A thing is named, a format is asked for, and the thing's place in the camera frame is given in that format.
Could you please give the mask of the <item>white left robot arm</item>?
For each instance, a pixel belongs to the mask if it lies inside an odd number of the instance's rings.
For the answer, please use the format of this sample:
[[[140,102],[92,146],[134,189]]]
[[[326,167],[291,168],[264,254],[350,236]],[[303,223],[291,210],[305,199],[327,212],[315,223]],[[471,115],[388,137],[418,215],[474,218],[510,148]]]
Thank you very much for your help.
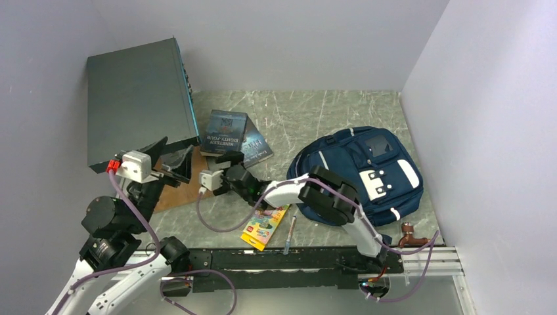
[[[164,188],[190,181],[193,147],[167,165],[160,161],[166,144],[164,137],[108,162],[118,196],[88,205],[81,225],[89,237],[48,314],[115,314],[148,284],[191,271],[187,247],[174,236],[158,239],[149,224]]]

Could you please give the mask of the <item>navy blue student backpack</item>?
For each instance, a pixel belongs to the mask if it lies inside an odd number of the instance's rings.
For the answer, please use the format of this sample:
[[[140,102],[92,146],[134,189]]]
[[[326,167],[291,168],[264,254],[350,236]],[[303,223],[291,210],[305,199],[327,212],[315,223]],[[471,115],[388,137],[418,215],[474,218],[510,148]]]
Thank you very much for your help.
[[[287,179],[318,165],[353,184],[373,226],[400,220],[420,207],[423,178],[411,155],[389,130],[371,126],[343,129],[303,148]]]

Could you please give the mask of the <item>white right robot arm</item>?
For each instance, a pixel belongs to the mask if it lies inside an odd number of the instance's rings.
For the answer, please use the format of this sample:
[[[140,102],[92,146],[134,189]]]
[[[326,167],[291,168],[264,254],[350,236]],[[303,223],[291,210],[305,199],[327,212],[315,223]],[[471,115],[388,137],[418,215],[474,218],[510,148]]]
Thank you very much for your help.
[[[200,184],[216,196],[235,192],[255,211],[290,204],[308,206],[325,221],[341,226],[355,241],[364,267],[343,265],[343,269],[360,273],[387,270],[388,243],[367,218],[357,190],[348,180],[321,166],[290,180],[259,180],[245,168],[243,158],[243,153],[235,151],[217,157],[218,163],[229,162],[230,166],[204,171]]]

